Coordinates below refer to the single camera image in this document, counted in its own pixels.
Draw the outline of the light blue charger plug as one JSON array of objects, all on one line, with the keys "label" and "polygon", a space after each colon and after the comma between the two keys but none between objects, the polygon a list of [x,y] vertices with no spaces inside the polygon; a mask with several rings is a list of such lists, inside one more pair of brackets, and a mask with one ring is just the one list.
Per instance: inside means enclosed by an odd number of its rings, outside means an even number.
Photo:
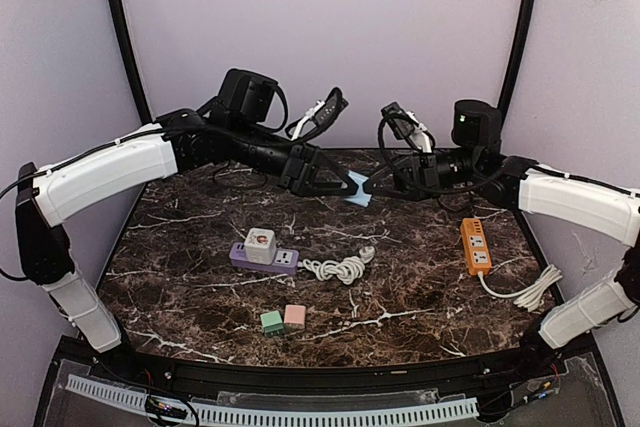
[{"label": "light blue charger plug", "polygon": [[354,195],[345,197],[344,201],[359,207],[363,207],[363,208],[368,207],[370,204],[372,195],[364,191],[364,184],[369,180],[369,177],[354,171],[349,171],[348,176],[357,185],[357,190]]}]

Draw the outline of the purple power strip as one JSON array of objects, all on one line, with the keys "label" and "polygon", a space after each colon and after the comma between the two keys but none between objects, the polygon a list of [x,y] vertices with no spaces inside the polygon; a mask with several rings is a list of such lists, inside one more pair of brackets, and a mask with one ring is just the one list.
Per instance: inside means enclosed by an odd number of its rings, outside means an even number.
[{"label": "purple power strip", "polygon": [[273,262],[265,265],[249,261],[244,244],[236,242],[231,248],[229,259],[231,265],[236,268],[295,276],[298,269],[299,252],[294,249],[278,248]]}]

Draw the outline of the white cube power socket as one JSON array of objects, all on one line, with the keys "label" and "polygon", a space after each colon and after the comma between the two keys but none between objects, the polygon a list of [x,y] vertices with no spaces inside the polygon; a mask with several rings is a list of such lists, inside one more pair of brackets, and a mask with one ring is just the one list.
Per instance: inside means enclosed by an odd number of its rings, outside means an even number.
[{"label": "white cube power socket", "polygon": [[244,240],[244,250],[249,262],[270,265],[277,250],[274,231],[257,227],[251,228]]}]

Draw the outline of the orange power strip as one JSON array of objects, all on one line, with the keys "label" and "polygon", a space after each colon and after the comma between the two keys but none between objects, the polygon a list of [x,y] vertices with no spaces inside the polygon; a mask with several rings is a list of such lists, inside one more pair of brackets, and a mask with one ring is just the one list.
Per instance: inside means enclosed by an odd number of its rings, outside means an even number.
[{"label": "orange power strip", "polygon": [[488,275],[492,261],[482,222],[479,219],[464,218],[460,225],[460,233],[469,274]]}]

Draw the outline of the green charger plug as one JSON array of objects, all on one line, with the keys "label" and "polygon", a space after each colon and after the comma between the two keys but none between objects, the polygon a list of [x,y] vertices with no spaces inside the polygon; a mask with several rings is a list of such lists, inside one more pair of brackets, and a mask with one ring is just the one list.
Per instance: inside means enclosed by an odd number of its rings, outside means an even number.
[{"label": "green charger plug", "polygon": [[280,336],[285,333],[285,326],[279,311],[270,311],[260,315],[263,334],[267,337]]}]

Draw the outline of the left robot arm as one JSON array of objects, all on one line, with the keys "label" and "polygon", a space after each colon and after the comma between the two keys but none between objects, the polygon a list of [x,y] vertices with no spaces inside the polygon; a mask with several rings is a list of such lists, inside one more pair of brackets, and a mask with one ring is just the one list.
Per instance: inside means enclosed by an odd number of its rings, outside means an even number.
[{"label": "left robot arm", "polygon": [[75,325],[101,364],[120,383],[141,374],[140,359],[124,346],[124,332],[86,280],[66,226],[96,219],[116,198],[151,181],[232,160],[276,179],[300,197],[349,196],[358,186],[309,136],[287,140],[259,127],[216,124],[191,109],[158,118],[131,133],[67,160],[21,167],[12,184],[20,267]]}]

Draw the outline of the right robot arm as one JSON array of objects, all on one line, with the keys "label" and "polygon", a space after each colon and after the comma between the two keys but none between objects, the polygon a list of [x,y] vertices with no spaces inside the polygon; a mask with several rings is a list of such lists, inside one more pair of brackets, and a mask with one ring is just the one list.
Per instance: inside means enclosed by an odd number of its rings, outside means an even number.
[{"label": "right robot arm", "polygon": [[523,337],[510,360],[521,381],[534,379],[558,350],[612,320],[639,312],[639,191],[536,160],[480,149],[433,154],[382,152],[383,164],[364,184],[375,196],[412,201],[474,192],[494,206],[558,219],[572,227],[565,240],[578,248],[580,272],[590,274],[582,292],[554,307]]}]

